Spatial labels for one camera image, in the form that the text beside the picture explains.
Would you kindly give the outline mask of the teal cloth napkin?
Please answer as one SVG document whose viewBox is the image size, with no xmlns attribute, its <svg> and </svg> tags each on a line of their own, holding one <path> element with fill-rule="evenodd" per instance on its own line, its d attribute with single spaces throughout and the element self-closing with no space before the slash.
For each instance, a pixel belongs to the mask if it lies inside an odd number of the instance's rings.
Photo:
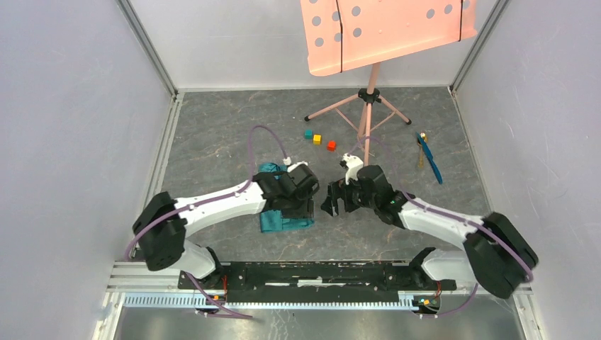
<svg viewBox="0 0 601 340">
<path fill-rule="evenodd" d="M 259 165 L 259 172 L 286 171 L 287 166 L 276 163 L 263 163 Z M 259 215 L 261 233 L 287 232 L 304 230 L 315 224 L 313 218 L 285 218 L 280 210 L 268 210 Z"/>
</svg>

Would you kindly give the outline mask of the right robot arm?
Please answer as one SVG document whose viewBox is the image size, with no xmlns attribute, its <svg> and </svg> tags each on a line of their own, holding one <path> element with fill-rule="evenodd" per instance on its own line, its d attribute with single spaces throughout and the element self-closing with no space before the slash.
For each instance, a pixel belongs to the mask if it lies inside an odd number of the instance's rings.
<svg viewBox="0 0 601 340">
<path fill-rule="evenodd" d="M 507 299 L 533 279 L 537 253 L 508 217 L 492 212 L 484 217 L 464 215 L 431 205 L 415 195 L 395 190 L 378 165 L 347 171 L 329 183 L 321 205 L 328 215 L 368 208 L 387 225 L 421 232 L 462 249 L 475 281 L 497 298 Z"/>
</svg>

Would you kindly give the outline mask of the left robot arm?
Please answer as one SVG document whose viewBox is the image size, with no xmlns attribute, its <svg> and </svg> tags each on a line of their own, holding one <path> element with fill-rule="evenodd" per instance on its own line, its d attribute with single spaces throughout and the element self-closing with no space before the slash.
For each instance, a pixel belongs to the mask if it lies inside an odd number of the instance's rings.
<svg viewBox="0 0 601 340">
<path fill-rule="evenodd" d="M 151 272 L 176 269 L 191 274 L 204 288 L 217 287 L 224 269 L 208 246 L 189 241 L 205 227 L 244 215 L 281 211 L 288 218 L 309 218 L 317 176 L 305 162 L 291 169 L 259 172 L 229 189 L 192 198 L 155 195 L 133 224 L 133 243 Z"/>
</svg>

